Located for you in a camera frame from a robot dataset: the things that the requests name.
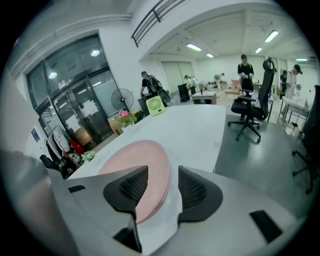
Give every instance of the flower bouquet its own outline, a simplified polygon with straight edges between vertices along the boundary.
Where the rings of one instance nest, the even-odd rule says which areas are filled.
[[[133,125],[135,121],[137,121],[137,118],[135,117],[135,115],[126,110],[120,110],[119,117],[116,119],[118,120],[121,127],[127,127],[129,125]]]

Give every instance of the red bag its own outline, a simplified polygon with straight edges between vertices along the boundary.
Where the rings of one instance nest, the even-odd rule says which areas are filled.
[[[79,143],[70,140],[69,141],[70,145],[74,148],[75,152],[77,152],[78,154],[84,154],[85,150],[82,146],[79,145]]]

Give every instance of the man in black shirt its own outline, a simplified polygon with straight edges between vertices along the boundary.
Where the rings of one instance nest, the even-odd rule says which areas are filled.
[[[238,65],[238,75],[241,77],[241,87],[243,90],[254,90],[252,83],[254,74],[254,68],[248,63],[247,56],[242,54],[241,64]]]
[[[141,97],[144,96],[145,88],[147,88],[149,91],[149,95],[148,95],[149,98],[152,98],[154,96],[159,95],[159,91],[162,89],[161,83],[153,75],[148,75],[148,73],[146,71],[143,71],[141,73],[141,76],[143,78],[142,79],[142,87],[140,90]],[[165,107],[167,107],[168,106],[167,103],[165,103],[162,98],[161,98],[161,100],[163,102],[163,105]]]

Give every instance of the office chair base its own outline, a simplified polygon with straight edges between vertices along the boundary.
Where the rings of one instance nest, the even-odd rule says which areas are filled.
[[[256,129],[254,128],[254,125],[257,125],[257,129],[260,129],[260,124],[257,122],[249,122],[249,118],[247,117],[245,121],[233,121],[233,122],[228,122],[227,125],[230,127],[231,124],[236,124],[236,125],[243,125],[243,127],[241,128],[239,134],[237,135],[237,137],[235,138],[236,141],[239,141],[241,134],[244,132],[244,130],[249,127],[250,130],[252,130],[256,135],[259,136],[259,138],[257,139],[256,143],[259,144],[261,142],[261,135],[256,131]]]
[[[314,188],[314,180],[316,180],[318,178],[318,173],[316,171],[316,168],[314,167],[314,165],[312,164],[311,160],[308,157],[305,157],[304,155],[302,155],[299,151],[292,151],[292,155],[295,156],[296,154],[298,154],[298,156],[306,163],[306,167],[298,170],[298,171],[294,171],[292,173],[292,176],[295,177],[297,174],[302,173],[304,171],[309,171],[309,176],[310,176],[310,188],[308,188],[305,193],[307,195],[309,195]]]

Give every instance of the glass wall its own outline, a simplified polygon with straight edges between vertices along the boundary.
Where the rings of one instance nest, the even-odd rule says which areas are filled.
[[[90,77],[90,83],[107,116],[117,113],[118,110],[111,102],[111,96],[117,90],[117,85],[110,70]]]
[[[47,135],[60,126],[92,149],[113,134],[108,117],[117,112],[111,97],[118,87],[97,35],[49,55],[27,75],[27,83]]]
[[[28,75],[28,87],[36,109],[53,91],[70,84],[85,71],[107,65],[97,35],[77,40],[55,51],[41,61]]]

